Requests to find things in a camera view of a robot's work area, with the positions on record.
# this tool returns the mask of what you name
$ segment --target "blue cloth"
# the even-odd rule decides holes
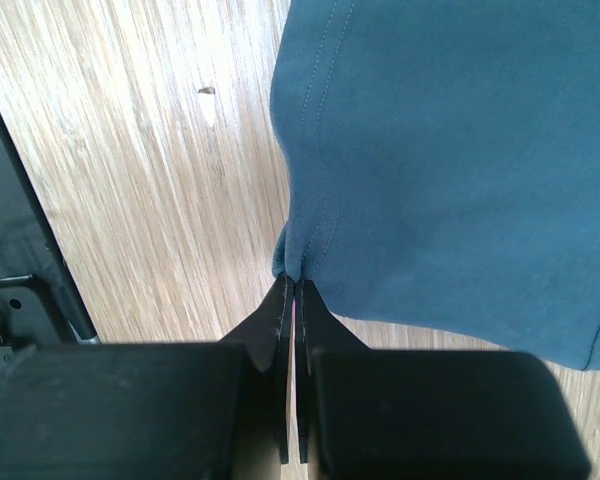
[[[274,274],[600,369],[600,0],[293,0]]]

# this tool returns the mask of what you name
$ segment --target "blue garment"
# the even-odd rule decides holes
[[[600,0],[293,0],[274,274],[600,369]]]

